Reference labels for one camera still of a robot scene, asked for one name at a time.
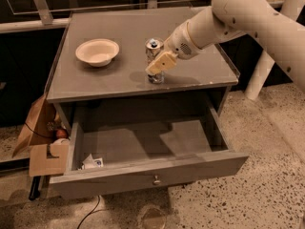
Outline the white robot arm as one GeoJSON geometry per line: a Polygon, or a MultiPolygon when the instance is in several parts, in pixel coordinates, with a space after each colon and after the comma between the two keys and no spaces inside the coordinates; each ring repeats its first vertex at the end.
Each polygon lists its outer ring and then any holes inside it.
{"type": "Polygon", "coordinates": [[[250,35],[296,86],[305,90],[305,28],[266,0],[212,0],[173,31],[146,73],[165,72],[176,66],[177,59],[191,59],[204,48],[227,42],[241,32],[250,35]]]}

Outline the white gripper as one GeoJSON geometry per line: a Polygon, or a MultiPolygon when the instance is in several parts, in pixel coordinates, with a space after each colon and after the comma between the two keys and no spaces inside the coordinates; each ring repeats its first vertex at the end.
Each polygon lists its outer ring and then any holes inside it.
{"type": "Polygon", "coordinates": [[[188,22],[182,23],[173,31],[165,40],[164,49],[171,52],[161,52],[146,68],[148,75],[156,75],[175,67],[177,57],[187,60],[201,52],[190,38],[188,22]]]}

